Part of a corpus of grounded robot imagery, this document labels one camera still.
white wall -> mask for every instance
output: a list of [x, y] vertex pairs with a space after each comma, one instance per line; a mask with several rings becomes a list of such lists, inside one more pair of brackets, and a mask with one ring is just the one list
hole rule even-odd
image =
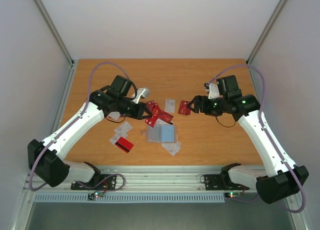
[[42, 0], [78, 58], [245, 58], [279, 0]]
[[0, 226], [28, 173], [27, 144], [48, 134], [68, 63], [33, 0], [0, 0]]
[[[307, 213], [319, 229], [320, 5], [289, 0], [253, 64], [266, 77], [266, 116], [286, 151], [309, 170]], [[261, 94], [259, 77], [255, 83]]]

wall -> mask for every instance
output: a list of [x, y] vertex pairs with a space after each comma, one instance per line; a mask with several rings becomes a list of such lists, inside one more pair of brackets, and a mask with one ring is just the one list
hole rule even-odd
[[[313, 229], [320, 225], [319, 11], [319, 0], [289, 0], [253, 60], [266, 77], [266, 116], [274, 133], [309, 170], [306, 211]], [[254, 78], [261, 95], [260, 80]]]
[[0, 226], [28, 173], [27, 144], [48, 134], [69, 69], [33, 0], [0, 0]]
[[74, 59], [247, 59], [279, 0], [42, 1]]

robotic arm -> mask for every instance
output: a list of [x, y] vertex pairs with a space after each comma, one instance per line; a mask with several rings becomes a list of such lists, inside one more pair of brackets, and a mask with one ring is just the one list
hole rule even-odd
[[[260, 104], [257, 99], [253, 95], [242, 95], [234, 75], [219, 78], [216, 81], [217, 85], [204, 84], [208, 96], [195, 96], [188, 104], [188, 108], [194, 113], [200, 111], [215, 117], [224, 113], [231, 114], [249, 135], [265, 167], [264, 172], [249, 169], [238, 163], [225, 166], [220, 173], [225, 187], [228, 188], [231, 183], [235, 183], [256, 189], [261, 199], [267, 204], [298, 193], [299, 188], [285, 162], [293, 169], [302, 185], [309, 173], [305, 166], [298, 167], [284, 151], [270, 129], [264, 113], [261, 114], [264, 123], [262, 128], [259, 120]], [[280, 158], [265, 129], [285, 156], [285, 160]]]
[[[126, 97], [131, 86], [135, 89], [134, 98]], [[91, 93], [89, 101], [56, 132], [41, 142], [34, 139], [28, 144], [29, 168], [32, 169], [38, 155], [49, 146], [35, 168], [39, 177], [51, 187], [65, 180], [81, 181], [94, 187], [100, 180], [100, 170], [88, 162], [80, 164], [64, 161], [69, 150], [90, 128], [111, 112], [118, 111], [138, 120], [152, 117], [146, 104], [139, 102], [148, 94], [148, 88], [137, 90], [133, 82], [118, 75], [110, 86]]]

wooden tabletop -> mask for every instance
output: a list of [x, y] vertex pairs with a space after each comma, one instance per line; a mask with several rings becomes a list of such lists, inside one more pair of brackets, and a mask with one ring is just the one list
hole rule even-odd
[[[89, 75], [102, 59], [81, 59], [78, 63], [62, 123], [71, 118], [85, 102]], [[143, 120], [126, 118], [133, 129], [128, 139], [134, 144], [127, 154], [113, 146], [109, 139], [119, 125], [103, 120], [91, 128], [70, 150], [68, 161], [88, 161], [94, 165], [227, 165], [262, 164], [252, 142], [238, 123], [225, 128], [214, 117], [191, 113], [177, 114], [180, 101], [206, 95], [204, 83], [223, 69], [244, 64], [243, 59], [110, 59], [126, 70], [139, 87], [148, 87], [150, 95], [145, 102], [154, 100], [165, 109], [165, 100], [175, 100], [173, 122], [177, 128], [181, 149], [172, 156], [159, 143], [148, 143], [143, 131]], [[229, 71], [235, 74], [243, 94], [253, 94], [253, 86], [246, 68]], [[123, 75], [116, 67], [101, 66], [94, 74], [91, 91], [111, 84], [116, 75]], [[220, 122], [232, 125], [231, 115], [219, 117]]]

vent grille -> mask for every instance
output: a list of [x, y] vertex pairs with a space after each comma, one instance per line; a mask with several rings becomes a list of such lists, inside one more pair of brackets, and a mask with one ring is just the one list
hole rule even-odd
[[37, 193], [34, 202], [55, 203], [224, 203], [222, 193], [107, 193], [102, 198], [90, 200], [87, 193]]

